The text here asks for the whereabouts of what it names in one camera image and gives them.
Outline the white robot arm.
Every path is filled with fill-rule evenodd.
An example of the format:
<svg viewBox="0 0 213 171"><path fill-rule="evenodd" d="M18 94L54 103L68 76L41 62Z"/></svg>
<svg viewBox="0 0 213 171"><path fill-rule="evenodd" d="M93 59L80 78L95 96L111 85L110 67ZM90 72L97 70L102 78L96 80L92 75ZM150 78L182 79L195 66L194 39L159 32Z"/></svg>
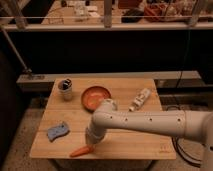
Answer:
<svg viewBox="0 0 213 171"><path fill-rule="evenodd" d="M108 129L184 138L204 145L200 171L213 171L213 112L207 111L118 111L112 99L105 99L94 111L85 130L87 145L101 142Z"/></svg>

